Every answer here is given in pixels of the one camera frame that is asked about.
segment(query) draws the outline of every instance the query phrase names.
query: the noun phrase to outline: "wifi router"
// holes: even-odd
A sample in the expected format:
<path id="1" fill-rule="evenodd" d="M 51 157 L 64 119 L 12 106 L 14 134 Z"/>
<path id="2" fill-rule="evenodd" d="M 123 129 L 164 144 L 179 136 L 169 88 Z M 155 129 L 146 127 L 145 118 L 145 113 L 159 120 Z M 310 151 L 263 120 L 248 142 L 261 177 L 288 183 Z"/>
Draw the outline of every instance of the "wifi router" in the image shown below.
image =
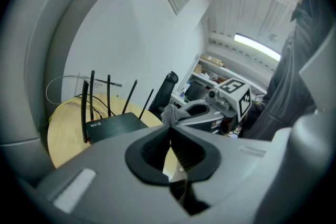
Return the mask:
<path id="1" fill-rule="evenodd" d="M 108 83 L 107 83 L 107 107 L 108 107 L 108 118 L 101 119 L 101 120 L 94 120 L 93 118 L 93 104 L 92 104 L 92 97 L 93 97 L 93 80 L 94 80 L 95 72 L 91 72 L 90 78 L 90 118 L 91 121 L 86 122 L 86 101 L 87 101 L 87 94 L 88 94 L 88 87 L 89 84 L 87 81 L 83 83 L 83 90 L 82 90 L 82 101 L 81 101 L 81 123 L 82 123 L 82 134 L 83 134 L 83 141 L 87 143 L 95 143 L 103 139 L 107 139 L 110 137 L 118 136 L 125 133 L 130 133 L 139 129 L 147 128 L 148 126 L 141 121 L 141 117 L 143 112 L 151 98 L 151 95 L 154 91 L 152 89 L 146 104 L 139 116 L 135 116 L 132 112 L 125 113 L 128 103 L 131 99 L 132 93 L 134 88 L 137 84 L 137 80 L 135 80 L 134 85 L 131 89 L 131 92 L 127 98 L 126 104 L 123 108 L 122 114 L 111 116 L 111 109 L 110 109 L 110 75 L 108 75 Z"/>

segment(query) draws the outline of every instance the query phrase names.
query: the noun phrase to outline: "office chair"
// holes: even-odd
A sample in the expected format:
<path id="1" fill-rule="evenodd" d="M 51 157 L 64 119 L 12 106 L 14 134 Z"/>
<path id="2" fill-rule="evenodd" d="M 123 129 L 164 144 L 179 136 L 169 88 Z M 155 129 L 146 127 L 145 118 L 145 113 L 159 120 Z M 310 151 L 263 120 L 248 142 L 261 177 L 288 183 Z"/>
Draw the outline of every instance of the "office chair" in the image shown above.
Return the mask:
<path id="1" fill-rule="evenodd" d="M 161 113 L 164 111 L 164 108 L 169 104 L 174 86 L 177 83 L 178 76 L 173 71 L 171 71 L 164 79 L 158 93 L 149 107 L 149 111 L 159 120 L 161 120 Z"/>

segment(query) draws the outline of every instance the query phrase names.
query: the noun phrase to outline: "gray shirt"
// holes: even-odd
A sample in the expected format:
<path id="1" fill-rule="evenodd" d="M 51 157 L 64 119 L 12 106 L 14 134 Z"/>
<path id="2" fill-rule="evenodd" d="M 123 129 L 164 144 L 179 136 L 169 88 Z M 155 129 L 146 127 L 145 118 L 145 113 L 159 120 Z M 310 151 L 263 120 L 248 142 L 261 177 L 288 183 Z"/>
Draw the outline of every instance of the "gray shirt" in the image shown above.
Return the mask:
<path id="1" fill-rule="evenodd" d="M 299 70 L 326 38 L 335 19 L 334 10 L 328 0 L 303 0 L 292 19 L 296 20 L 295 30 L 285 42 L 263 102 L 249 111 L 250 129 L 244 138 L 271 141 L 278 129 L 292 126 L 315 109 Z"/>

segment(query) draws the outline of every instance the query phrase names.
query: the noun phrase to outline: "white cable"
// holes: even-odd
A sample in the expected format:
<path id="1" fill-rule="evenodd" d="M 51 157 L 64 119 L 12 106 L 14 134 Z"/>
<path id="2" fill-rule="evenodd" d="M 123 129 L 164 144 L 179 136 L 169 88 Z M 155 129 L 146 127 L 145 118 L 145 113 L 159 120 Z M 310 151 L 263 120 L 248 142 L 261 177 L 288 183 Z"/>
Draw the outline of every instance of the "white cable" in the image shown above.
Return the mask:
<path id="1" fill-rule="evenodd" d="M 86 79 L 87 77 L 83 77 L 83 76 L 76 76 L 76 75 L 66 75 L 66 76 L 60 76 L 60 77 L 57 77 L 57 78 L 54 78 L 53 80 L 51 80 L 48 85 L 47 85 L 47 88 L 46 88 L 46 98 L 48 100 L 49 103 L 51 104 L 62 104 L 62 103 L 54 103 L 54 102 L 51 102 L 48 98 L 48 88 L 50 86 L 50 84 L 52 84 L 55 80 L 58 80 L 58 79 L 61 79 L 61 78 L 80 78 L 80 79 Z"/>

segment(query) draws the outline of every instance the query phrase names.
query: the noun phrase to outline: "router label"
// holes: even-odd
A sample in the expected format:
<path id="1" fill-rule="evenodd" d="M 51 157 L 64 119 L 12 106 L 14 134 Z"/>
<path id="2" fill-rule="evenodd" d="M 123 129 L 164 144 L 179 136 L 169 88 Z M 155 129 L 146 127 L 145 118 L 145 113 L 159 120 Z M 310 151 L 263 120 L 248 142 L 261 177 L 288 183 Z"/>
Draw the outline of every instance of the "router label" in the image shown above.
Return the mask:
<path id="1" fill-rule="evenodd" d="M 98 125 L 101 125 L 101 123 L 100 123 L 100 122 L 97 122 L 97 123 L 94 123 L 94 124 L 90 124 L 91 127 L 96 127 L 96 126 L 98 126 Z"/>

